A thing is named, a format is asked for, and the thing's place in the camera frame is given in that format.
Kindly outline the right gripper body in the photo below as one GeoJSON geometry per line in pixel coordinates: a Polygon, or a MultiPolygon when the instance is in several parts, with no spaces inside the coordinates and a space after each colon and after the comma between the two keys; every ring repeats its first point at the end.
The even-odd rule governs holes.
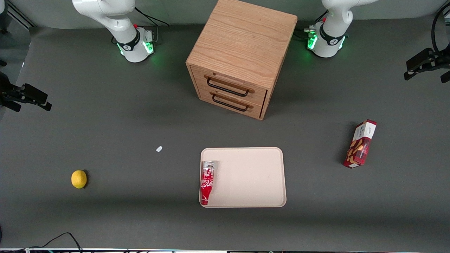
{"type": "Polygon", "coordinates": [[[14,85],[3,72],[0,72],[0,101],[19,102],[22,98],[22,87],[14,85]]]}

